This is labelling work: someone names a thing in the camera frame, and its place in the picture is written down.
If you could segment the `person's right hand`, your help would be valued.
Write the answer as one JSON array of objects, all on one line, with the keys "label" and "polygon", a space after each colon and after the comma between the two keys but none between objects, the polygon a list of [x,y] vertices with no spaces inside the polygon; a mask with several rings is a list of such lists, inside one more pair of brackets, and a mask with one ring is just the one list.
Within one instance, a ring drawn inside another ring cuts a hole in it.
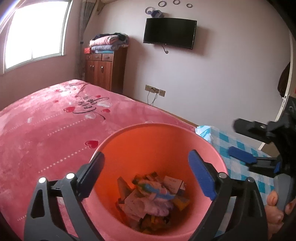
[{"label": "person's right hand", "polygon": [[268,224],[268,239],[271,239],[271,237],[283,226],[284,214],[291,214],[295,206],[295,199],[286,205],[284,211],[281,211],[276,207],[278,194],[273,190],[268,195],[266,202],[265,212]]}]

